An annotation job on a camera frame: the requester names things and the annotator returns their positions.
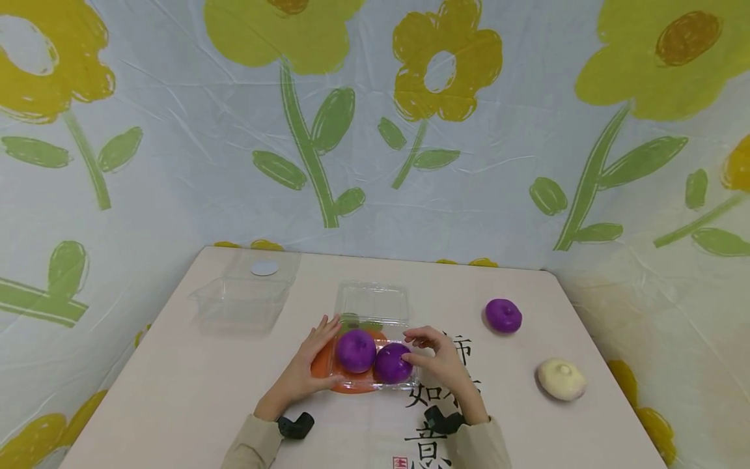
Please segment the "white dough ball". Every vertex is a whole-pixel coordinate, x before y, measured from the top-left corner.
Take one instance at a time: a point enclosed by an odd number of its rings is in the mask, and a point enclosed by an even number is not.
[[[586,391],[587,379],[576,365],[550,358],[536,369],[539,384],[552,397],[561,401],[574,401]]]

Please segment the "yellow flower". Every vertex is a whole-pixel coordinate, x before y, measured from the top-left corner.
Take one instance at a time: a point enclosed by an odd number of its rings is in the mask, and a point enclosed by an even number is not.
[[[733,191],[750,192],[750,135],[745,136],[724,160],[721,183]]]
[[[250,243],[250,249],[262,249],[264,251],[283,251],[284,247],[267,239],[256,239]]]
[[[219,241],[219,242],[215,242],[214,246],[216,246],[217,248],[241,248],[242,247],[242,246],[240,246],[238,244],[235,244],[235,243],[233,243],[231,241]]]
[[[63,414],[39,417],[0,449],[0,467],[32,469],[57,448],[64,431]]]
[[[365,0],[206,0],[205,28],[233,62],[263,67],[281,56],[302,75],[335,72],[349,53],[346,21]]]
[[[749,17],[746,0],[604,0],[604,46],[575,91],[596,106],[632,100],[639,119],[686,119],[750,69]]]
[[[638,382],[628,364],[622,360],[610,360],[607,365],[630,406],[638,407]]]
[[[664,459],[665,464],[671,465],[677,457],[677,448],[674,446],[674,431],[672,425],[656,410],[651,407],[638,407],[638,382],[633,371],[627,363],[622,360],[610,360],[607,362],[615,381],[619,384],[622,393],[628,399],[640,424],[646,429],[651,442]]]
[[[143,341],[143,336],[146,335],[148,331],[151,330],[151,324],[146,324],[143,329],[138,331],[136,334],[136,338],[133,340],[133,348],[138,348],[140,343]]]
[[[480,267],[500,267],[497,265],[497,262],[493,262],[489,257],[480,257],[479,259],[474,259],[473,261],[469,262],[469,265]]]
[[[70,419],[70,423],[67,425],[65,433],[62,435],[58,446],[73,446],[73,443],[75,443],[79,435],[81,435],[83,427],[89,423],[89,420],[94,415],[99,404],[104,400],[105,395],[107,395],[106,389],[97,392],[88,398],[88,401],[83,403],[81,408],[78,409],[78,412],[76,412],[76,415]]]
[[[677,448],[672,442],[674,439],[672,425],[669,425],[669,422],[651,407],[639,407],[635,409],[635,414],[640,424],[646,429],[646,433],[649,434],[659,455],[664,459],[664,463],[667,466],[671,465],[677,457]]]
[[[32,469],[56,449],[72,446],[106,394],[99,391],[89,398],[70,425],[61,413],[48,413],[29,423],[0,449],[0,467]]]
[[[503,42],[491,29],[477,29],[480,0],[445,0],[437,14],[411,12],[393,31],[393,53],[403,66],[394,98],[410,121],[437,113],[463,121],[476,109],[475,93],[491,85],[503,67]],[[453,64],[452,74],[437,86],[425,84],[428,70]]]
[[[0,15],[29,21],[45,37],[54,64],[49,73],[33,74],[0,53],[0,108],[8,115],[45,124],[73,98],[88,103],[112,95],[115,75],[98,58],[109,41],[107,28],[83,0],[4,0]]]

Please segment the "beige sleeve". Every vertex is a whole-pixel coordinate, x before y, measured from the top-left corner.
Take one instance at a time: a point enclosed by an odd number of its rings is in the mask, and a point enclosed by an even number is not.
[[[282,439],[276,422],[250,415],[226,452],[221,469],[269,469]]]
[[[457,468],[511,469],[503,433],[492,417],[489,423],[462,425],[448,437],[448,450]]]

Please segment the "green stem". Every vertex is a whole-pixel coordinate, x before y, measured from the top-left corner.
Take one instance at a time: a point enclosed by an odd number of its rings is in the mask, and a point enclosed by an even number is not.
[[[94,191],[96,192],[96,199],[99,202],[99,208],[102,210],[111,209],[112,203],[110,202],[110,193],[107,190],[107,183],[104,181],[104,174],[102,174],[99,169],[94,150],[92,149],[91,143],[89,143],[89,140],[86,138],[86,135],[83,133],[81,124],[71,110],[62,113],[62,118],[65,121],[70,134],[73,135],[73,139],[76,140],[76,145],[78,145],[78,149],[81,151],[81,156],[83,156],[83,161],[86,163],[88,175],[91,177],[91,183],[94,184]]]
[[[398,176],[396,176],[396,179],[394,179],[393,185],[391,186],[393,189],[399,189],[401,185],[404,183],[404,181],[407,179],[407,176],[409,175],[409,171],[412,169],[412,166],[414,166],[414,161],[417,159],[417,154],[419,153],[419,150],[422,147],[422,140],[425,139],[426,133],[427,133],[427,119],[419,123],[419,129],[417,129],[417,136],[414,138],[414,145],[412,146],[412,151],[409,152],[409,157],[403,163],[403,166],[401,167],[401,171],[398,172]]]
[[[668,244],[671,244],[678,239],[682,239],[685,236],[690,235],[692,232],[696,231],[698,228],[702,227],[705,224],[711,223],[715,219],[722,216],[724,213],[729,212],[732,208],[738,206],[742,201],[747,199],[748,195],[745,192],[738,192],[732,197],[729,197],[724,202],[718,204],[716,207],[711,209],[710,212],[706,213],[702,217],[697,218],[692,223],[688,223],[682,228],[679,228],[671,233],[667,233],[663,236],[660,236],[659,238],[654,239],[654,246],[657,248],[662,248]]]
[[[73,327],[89,309],[81,302],[0,278],[0,310]]]
[[[292,137],[297,144],[299,155],[302,158],[307,174],[313,183],[315,195],[320,205],[320,213],[323,216],[323,226],[326,228],[338,228],[338,214],[336,213],[336,203],[331,194],[331,187],[328,183],[326,170],[320,162],[320,157],[313,146],[310,137],[310,131],[302,110],[299,106],[297,91],[294,85],[294,78],[289,64],[281,61],[281,99],[283,101],[283,110],[286,114],[286,122],[292,131]]]
[[[628,104],[617,111],[617,114],[609,121],[609,124],[604,128],[604,131],[599,135],[599,139],[596,140],[596,144],[591,149],[586,166],[583,167],[583,174],[580,176],[578,188],[575,190],[575,198],[568,213],[568,219],[562,227],[557,244],[555,244],[555,251],[569,250],[573,244],[575,234],[581,229],[581,225],[586,220],[586,215],[589,214],[591,205],[594,204],[594,197],[596,197],[596,192],[599,189],[599,177],[604,170],[607,156],[609,156],[612,144],[615,138],[617,138],[617,134],[620,133],[620,129],[623,127],[623,122],[629,111],[630,106]]]

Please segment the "flower-print backdrop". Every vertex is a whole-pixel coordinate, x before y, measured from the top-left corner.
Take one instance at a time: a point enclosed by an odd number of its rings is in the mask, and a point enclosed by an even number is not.
[[[0,467],[61,461],[214,243],[549,269],[665,461],[747,467],[748,17],[3,2]]]

